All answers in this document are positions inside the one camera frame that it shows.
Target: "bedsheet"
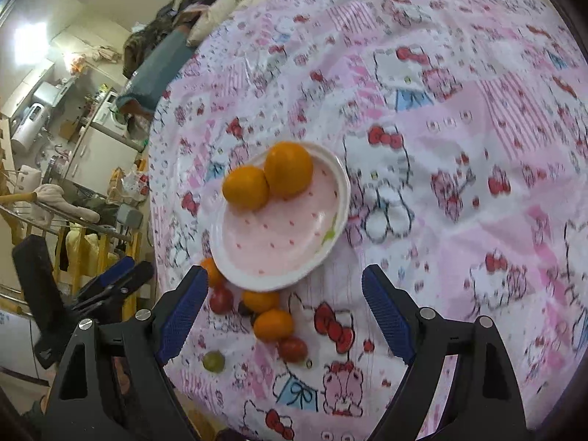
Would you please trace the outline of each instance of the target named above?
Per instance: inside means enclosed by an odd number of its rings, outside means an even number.
[[[305,363],[280,361],[236,307],[217,316],[205,304],[166,367],[175,386],[248,437],[367,438],[405,371],[362,296],[361,272],[377,263],[420,306],[495,320],[537,426],[588,339],[587,94],[577,45],[539,0],[266,0],[235,12],[152,125],[161,291],[211,255],[224,175],[275,141],[338,154],[351,212],[323,265],[281,293]],[[220,374],[202,367],[210,350],[226,358]],[[423,436],[454,368],[447,358]]]

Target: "pink plate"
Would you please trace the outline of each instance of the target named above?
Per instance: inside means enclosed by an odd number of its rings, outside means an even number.
[[[308,189],[291,200],[271,198],[256,212],[229,207],[224,198],[211,231],[219,270],[233,284],[270,291],[296,283],[319,265],[345,228],[350,184],[339,159],[317,144]],[[266,153],[250,164],[262,166]]]

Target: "cardboard box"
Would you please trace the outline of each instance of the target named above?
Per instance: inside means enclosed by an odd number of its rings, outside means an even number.
[[[68,142],[76,141],[79,137],[79,123],[76,121],[65,121],[60,125],[60,136]]]

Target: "screw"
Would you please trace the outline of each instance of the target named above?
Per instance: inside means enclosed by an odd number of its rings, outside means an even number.
[[[146,320],[147,318],[149,318],[151,316],[151,310],[147,310],[146,308],[140,309],[136,314],[135,314],[135,318],[137,320]]]
[[[432,320],[437,315],[435,313],[435,311],[429,307],[421,308],[419,313],[420,313],[421,317],[424,318],[425,320]]]
[[[487,316],[481,316],[480,325],[482,325],[484,328],[490,328],[493,325],[492,319]]]
[[[78,326],[81,330],[87,330],[90,328],[90,326],[92,326],[93,321],[90,318],[84,318],[84,320],[82,320]]]

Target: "red tomato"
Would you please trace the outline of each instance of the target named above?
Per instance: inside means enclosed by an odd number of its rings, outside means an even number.
[[[218,285],[208,300],[211,310],[217,315],[225,315],[233,309],[233,292],[224,285]]]
[[[308,356],[306,343],[297,336],[291,336],[277,344],[277,353],[288,363],[300,363]]]

